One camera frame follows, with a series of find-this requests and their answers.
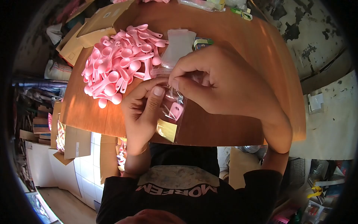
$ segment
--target left hand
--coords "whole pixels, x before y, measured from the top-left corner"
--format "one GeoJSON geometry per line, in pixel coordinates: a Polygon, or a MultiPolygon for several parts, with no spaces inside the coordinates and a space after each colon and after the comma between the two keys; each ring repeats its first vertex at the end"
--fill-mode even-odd
{"type": "Polygon", "coordinates": [[[160,104],[168,78],[161,77],[141,82],[121,102],[127,134],[127,153],[136,156],[146,150],[160,115],[160,104]]]}

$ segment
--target fingernail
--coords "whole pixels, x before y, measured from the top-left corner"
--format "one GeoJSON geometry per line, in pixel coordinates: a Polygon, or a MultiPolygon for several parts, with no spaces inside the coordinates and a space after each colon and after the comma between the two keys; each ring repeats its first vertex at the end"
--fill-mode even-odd
{"type": "Polygon", "coordinates": [[[179,89],[179,81],[173,79],[173,81],[171,82],[171,86],[172,86],[174,89],[178,90],[178,89],[179,89]]]}
{"type": "Polygon", "coordinates": [[[164,89],[160,88],[159,86],[156,86],[154,87],[153,93],[156,96],[162,96],[164,94],[164,89]]]}

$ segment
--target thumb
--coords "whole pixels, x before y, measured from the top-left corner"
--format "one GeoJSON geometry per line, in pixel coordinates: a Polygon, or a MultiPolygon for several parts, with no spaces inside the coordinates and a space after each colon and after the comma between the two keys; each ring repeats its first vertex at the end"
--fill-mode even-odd
{"type": "Polygon", "coordinates": [[[160,104],[163,101],[164,92],[165,90],[161,86],[155,86],[150,91],[147,104],[141,116],[143,117],[143,119],[148,120],[150,122],[152,121],[157,122],[158,109],[160,108],[160,104]]]}
{"type": "Polygon", "coordinates": [[[191,78],[175,77],[172,86],[179,90],[183,96],[199,104],[204,110],[211,107],[214,99],[214,92],[211,87],[202,86],[191,78]]]}

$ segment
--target white tile wall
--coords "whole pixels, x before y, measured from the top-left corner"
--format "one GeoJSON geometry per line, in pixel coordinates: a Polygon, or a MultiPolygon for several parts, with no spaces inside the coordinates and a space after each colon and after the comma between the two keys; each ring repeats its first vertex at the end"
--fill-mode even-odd
{"type": "Polygon", "coordinates": [[[100,174],[100,145],[101,134],[92,132],[91,155],[75,158],[74,169],[77,183],[82,197],[77,197],[92,209],[93,201],[101,203],[103,187],[100,174]]]}

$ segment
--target wooden table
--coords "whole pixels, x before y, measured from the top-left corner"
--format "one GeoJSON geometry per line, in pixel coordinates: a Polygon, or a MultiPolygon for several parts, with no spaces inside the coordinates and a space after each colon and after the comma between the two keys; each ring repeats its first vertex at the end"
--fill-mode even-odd
{"type": "MultiPolygon", "coordinates": [[[[293,140],[306,138],[306,122],[300,81],[291,55],[278,30],[272,25],[254,18],[242,19],[230,10],[206,12],[193,7],[179,5],[177,1],[168,4],[149,2],[139,6],[139,17],[131,22],[137,26],[149,24],[152,31],[163,33],[167,39],[169,29],[189,29],[197,37],[226,40],[255,68],[274,90],[283,110],[293,127],[293,140]]],[[[98,99],[86,95],[81,72],[92,48],[83,49],[71,77],[63,100],[60,121],[66,125],[106,135],[125,137],[121,105],[108,103],[98,107],[98,99]]],[[[141,80],[135,78],[128,86],[124,97],[141,80]]],[[[197,146],[247,146],[263,144],[261,123],[258,119],[213,115],[205,112],[191,100],[186,103],[180,118],[181,127],[176,142],[197,146]]],[[[169,143],[158,134],[152,142],[169,143]]]]}

